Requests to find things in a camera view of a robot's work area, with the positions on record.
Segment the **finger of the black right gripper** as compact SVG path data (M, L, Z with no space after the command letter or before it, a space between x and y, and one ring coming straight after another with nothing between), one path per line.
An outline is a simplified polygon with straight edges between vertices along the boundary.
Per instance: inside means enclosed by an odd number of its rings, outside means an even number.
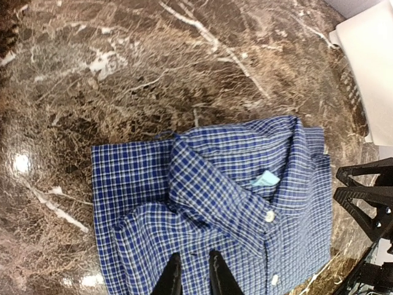
M372 242L381 238L392 240L391 186L339 187L333 198Z
M392 186L392 157L360 165L340 167L336 178L347 187L359 187L363 184L352 177L379 174L374 186Z

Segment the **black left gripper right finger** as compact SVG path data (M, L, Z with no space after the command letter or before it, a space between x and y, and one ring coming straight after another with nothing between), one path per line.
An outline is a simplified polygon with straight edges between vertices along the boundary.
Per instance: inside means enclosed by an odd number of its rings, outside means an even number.
M221 253L209 252L209 279L213 295L243 295Z

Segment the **blue checked long sleeve shirt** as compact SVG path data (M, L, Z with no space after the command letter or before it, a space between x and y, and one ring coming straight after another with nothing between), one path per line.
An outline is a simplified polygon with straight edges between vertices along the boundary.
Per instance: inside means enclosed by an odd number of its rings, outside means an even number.
M150 294L170 256L209 294L219 251L244 294L285 294L330 260L324 131L295 116L93 146L93 217L109 294Z

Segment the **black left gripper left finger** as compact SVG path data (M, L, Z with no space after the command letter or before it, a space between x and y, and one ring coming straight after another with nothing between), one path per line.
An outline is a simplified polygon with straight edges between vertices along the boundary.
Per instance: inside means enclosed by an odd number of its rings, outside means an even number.
M181 295L181 274L181 257L179 253L174 253L163 269L151 295Z

